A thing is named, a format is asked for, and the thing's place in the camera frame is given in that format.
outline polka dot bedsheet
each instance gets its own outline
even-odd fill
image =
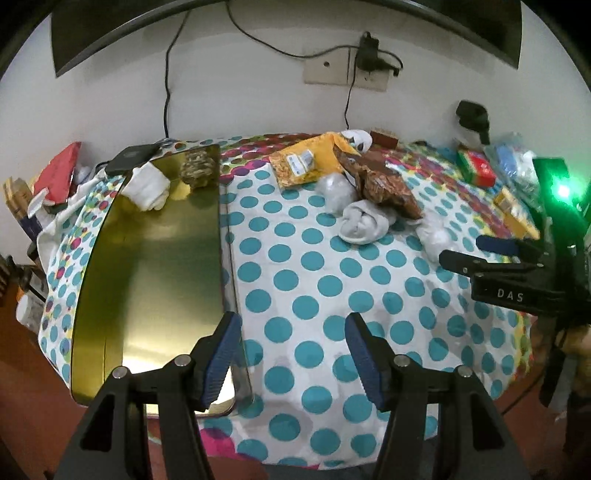
[[[469,280],[431,263],[404,220],[378,242],[353,246],[338,237],[337,219],[314,184],[279,190],[268,155],[309,136],[178,142],[157,155],[194,144],[222,147],[226,308],[243,318],[254,401],[236,415],[200,421],[209,455],[314,469],[375,461],[389,414],[368,401],[349,354],[344,322],[351,311],[424,367],[471,366],[493,398],[518,366],[527,369],[528,319],[474,302]],[[453,166],[417,147],[374,149],[402,173],[422,208],[444,217],[458,251],[506,261],[475,246],[482,233],[509,235],[491,192],[464,184]],[[59,294],[61,285],[52,287]],[[49,346],[44,352],[55,364],[60,352]],[[67,355],[61,364],[69,365]],[[69,383],[69,370],[61,374]],[[424,434],[436,433],[437,406],[429,406]]]

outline brown snack bag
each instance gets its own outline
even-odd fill
[[[390,206],[401,215],[417,220],[423,217],[421,208],[415,200],[402,175],[386,167],[385,160],[378,152],[354,155],[333,147],[341,166],[355,179],[357,193],[361,198],[376,205]]]

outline plastic bag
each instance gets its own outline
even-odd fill
[[[449,232],[445,228],[443,219],[437,212],[425,210],[423,218],[416,222],[407,222],[415,225],[417,237],[423,244],[430,261],[438,264],[439,254],[444,250],[454,250],[454,243]]]
[[[328,213],[343,215],[347,205],[357,201],[357,191],[341,173],[331,173],[316,183],[316,193],[324,197]]]

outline yellow snack bag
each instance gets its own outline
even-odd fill
[[[329,173],[342,173],[343,167],[333,152],[334,145],[351,154],[359,154],[341,134],[335,132],[302,140],[271,154],[269,161],[279,186],[284,189],[317,181]]]

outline white fabric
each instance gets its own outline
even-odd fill
[[[76,193],[67,199],[68,206],[56,215],[54,220],[47,225],[37,237],[37,251],[43,270],[47,273],[51,259],[55,257],[64,233],[64,222],[68,220],[86,201],[87,195],[95,186],[106,178],[104,170],[98,172],[94,178],[78,185]]]
[[[121,190],[121,195],[134,202],[137,207],[146,210],[160,210],[168,198],[170,180],[150,162],[134,168],[129,183]]]
[[[360,200],[343,210],[339,237],[350,244],[370,244],[386,235],[395,221],[394,210],[378,207],[369,200]]]

